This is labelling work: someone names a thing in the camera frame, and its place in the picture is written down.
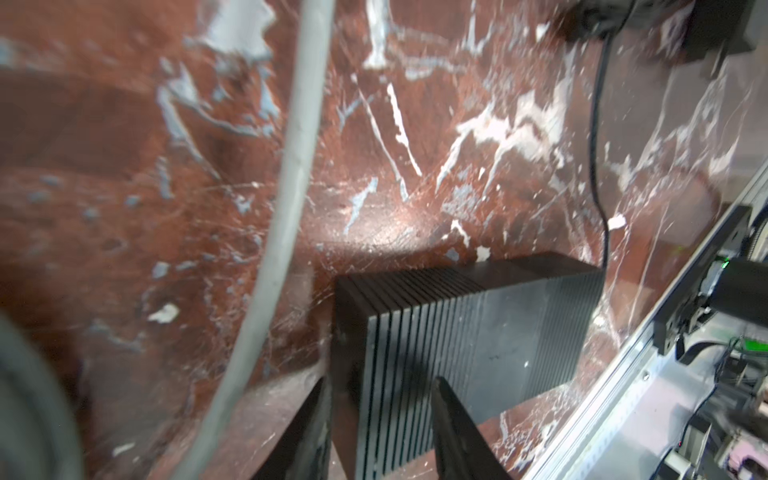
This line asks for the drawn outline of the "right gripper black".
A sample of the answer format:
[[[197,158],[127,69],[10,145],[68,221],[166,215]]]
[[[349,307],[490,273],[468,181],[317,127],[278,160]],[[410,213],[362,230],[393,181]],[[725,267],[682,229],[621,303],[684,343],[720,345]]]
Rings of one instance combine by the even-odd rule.
[[[754,51],[758,46],[758,2],[697,0],[683,40],[687,62],[703,60],[725,48],[726,55]]]

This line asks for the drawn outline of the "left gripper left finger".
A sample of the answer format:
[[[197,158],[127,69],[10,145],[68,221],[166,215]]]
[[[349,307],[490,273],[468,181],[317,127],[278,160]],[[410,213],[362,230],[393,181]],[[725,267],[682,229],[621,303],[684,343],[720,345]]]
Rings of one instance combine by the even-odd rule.
[[[331,413],[330,382],[321,377],[252,479],[327,479]]]

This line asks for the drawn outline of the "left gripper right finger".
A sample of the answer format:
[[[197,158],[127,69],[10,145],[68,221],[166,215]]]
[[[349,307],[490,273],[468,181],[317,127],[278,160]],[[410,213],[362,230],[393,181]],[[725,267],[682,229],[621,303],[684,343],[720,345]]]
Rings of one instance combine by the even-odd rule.
[[[440,479],[511,479],[443,377],[436,377],[432,382],[431,405]]]

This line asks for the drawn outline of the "black power adapter with cord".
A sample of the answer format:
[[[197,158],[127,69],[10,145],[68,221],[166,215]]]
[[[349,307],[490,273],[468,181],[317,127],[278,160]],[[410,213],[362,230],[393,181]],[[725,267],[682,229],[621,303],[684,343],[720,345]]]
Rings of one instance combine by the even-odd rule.
[[[611,256],[609,217],[600,200],[598,140],[601,107],[614,43],[626,29],[648,32],[674,15],[690,10],[691,1],[578,1],[565,13],[563,35],[567,43],[599,41],[602,44],[596,67],[588,134],[588,171],[592,201],[599,214],[603,244],[600,266],[607,272]]]

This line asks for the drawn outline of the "black ribbed network switch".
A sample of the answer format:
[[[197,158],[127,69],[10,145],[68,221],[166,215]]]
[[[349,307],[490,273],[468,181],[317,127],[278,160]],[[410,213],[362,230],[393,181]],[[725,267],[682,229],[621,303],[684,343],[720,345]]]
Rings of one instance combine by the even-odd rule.
[[[350,479],[381,479],[432,447],[434,379],[476,424],[570,382],[605,273],[545,252],[340,276],[333,442]]]

